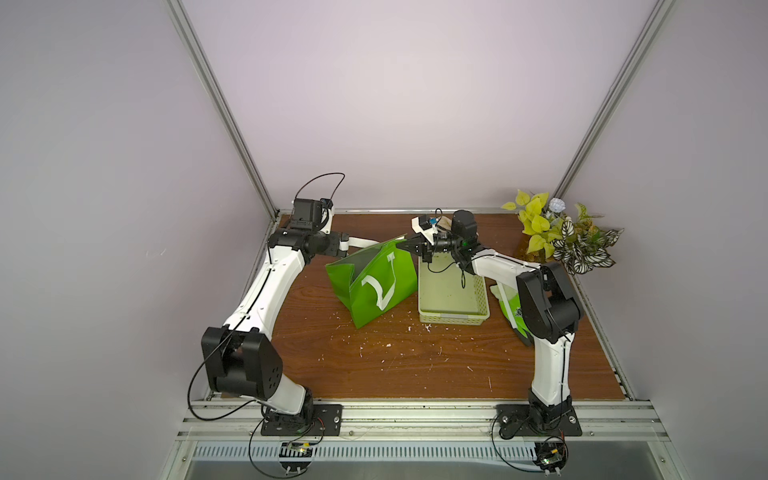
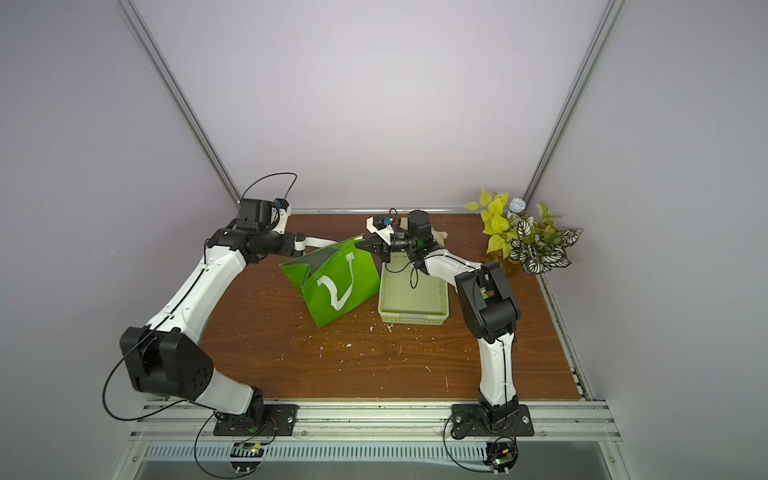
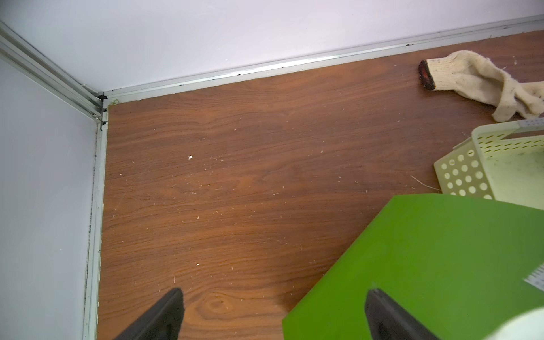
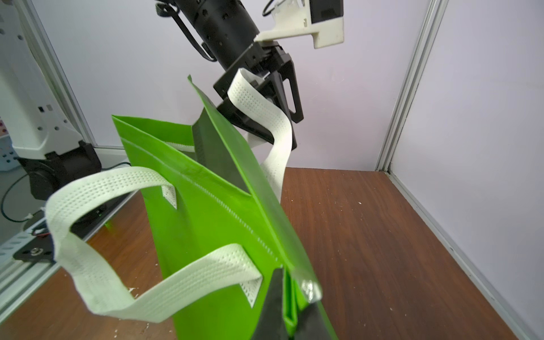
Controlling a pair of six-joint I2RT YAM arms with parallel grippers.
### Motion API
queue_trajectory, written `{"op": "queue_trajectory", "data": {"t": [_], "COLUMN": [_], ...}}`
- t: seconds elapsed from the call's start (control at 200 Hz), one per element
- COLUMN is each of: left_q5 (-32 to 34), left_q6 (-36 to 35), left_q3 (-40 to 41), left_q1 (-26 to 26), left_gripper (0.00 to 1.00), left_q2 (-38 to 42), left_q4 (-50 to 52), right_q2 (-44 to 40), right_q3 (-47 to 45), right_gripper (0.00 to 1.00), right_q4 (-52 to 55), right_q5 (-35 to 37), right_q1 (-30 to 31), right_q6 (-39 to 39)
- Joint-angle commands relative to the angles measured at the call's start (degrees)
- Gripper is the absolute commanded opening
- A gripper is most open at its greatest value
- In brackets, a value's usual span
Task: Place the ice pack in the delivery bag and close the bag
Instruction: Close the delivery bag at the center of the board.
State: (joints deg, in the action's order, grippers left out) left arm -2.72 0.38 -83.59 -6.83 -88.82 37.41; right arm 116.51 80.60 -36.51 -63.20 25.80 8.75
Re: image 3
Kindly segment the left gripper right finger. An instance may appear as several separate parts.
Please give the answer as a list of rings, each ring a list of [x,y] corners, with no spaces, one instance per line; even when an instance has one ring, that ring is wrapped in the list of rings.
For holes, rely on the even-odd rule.
[[[381,289],[368,291],[364,309],[374,340],[439,339]]]

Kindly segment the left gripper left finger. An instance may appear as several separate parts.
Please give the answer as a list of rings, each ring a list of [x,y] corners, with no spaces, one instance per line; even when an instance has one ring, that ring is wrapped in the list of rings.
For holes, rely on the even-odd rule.
[[[173,288],[123,330],[115,340],[176,340],[179,337],[184,312],[183,292],[180,288]]]

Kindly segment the green insulated delivery bag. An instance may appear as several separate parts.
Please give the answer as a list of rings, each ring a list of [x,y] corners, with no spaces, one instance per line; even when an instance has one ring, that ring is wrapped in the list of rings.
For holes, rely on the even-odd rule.
[[[395,196],[283,320],[285,339],[369,339],[369,290],[440,339],[484,339],[543,306],[543,211],[444,194]]]

